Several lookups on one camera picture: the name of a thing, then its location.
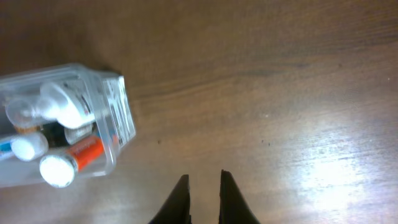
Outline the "orange tube white cap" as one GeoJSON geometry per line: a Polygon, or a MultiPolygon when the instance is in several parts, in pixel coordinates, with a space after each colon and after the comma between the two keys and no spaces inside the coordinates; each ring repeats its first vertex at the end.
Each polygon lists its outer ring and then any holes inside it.
{"type": "Polygon", "coordinates": [[[98,136],[87,137],[66,150],[41,158],[39,171],[46,183],[56,188],[69,186],[86,166],[104,153],[98,136]]]}

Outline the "white blue toothpaste box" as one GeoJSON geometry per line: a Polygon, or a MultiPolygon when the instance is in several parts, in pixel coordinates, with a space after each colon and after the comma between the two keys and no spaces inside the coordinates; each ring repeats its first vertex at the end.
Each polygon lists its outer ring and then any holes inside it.
{"type": "Polygon", "coordinates": [[[0,160],[6,160],[14,157],[14,153],[11,149],[12,136],[3,137],[0,140],[0,160]]]}

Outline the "dark bottle white cap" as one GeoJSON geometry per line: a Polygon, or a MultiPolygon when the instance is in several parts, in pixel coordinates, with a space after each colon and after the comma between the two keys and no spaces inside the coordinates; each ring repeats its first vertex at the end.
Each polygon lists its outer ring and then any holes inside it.
{"type": "Polygon", "coordinates": [[[77,129],[65,128],[59,123],[43,125],[34,132],[20,134],[11,139],[11,150],[22,161],[33,161],[52,148],[68,147],[88,137],[95,125],[88,124],[77,129]]]}

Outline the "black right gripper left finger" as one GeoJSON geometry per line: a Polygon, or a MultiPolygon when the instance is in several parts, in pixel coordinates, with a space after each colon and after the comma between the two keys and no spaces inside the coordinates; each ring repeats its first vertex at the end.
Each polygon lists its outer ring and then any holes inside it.
{"type": "Polygon", "coordinates": [[[150,224],[191,224],[189,175],[182,175],[150,224]]]}

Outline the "white bottle clear cap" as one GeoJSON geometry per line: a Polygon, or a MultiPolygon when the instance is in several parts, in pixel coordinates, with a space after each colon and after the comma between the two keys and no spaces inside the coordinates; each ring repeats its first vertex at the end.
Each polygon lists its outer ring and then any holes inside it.
{"type": "Polygon", "coordinates": [[[76,129],[95,121],[89,95],[81,80],[46,82],[38,94],[14,98],[6,105],[9,121],[18,128],[58,122],[76,129]]]}

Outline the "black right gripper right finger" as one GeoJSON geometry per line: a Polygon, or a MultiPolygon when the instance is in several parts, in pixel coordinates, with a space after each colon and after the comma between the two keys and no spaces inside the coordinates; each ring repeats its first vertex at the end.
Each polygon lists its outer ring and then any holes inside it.
{"type": "Polygon", "coordinates": [[[246,203],[233,175],[221,171],[220,214],[218,223],[222,224],[260,224],[246,203]]]}

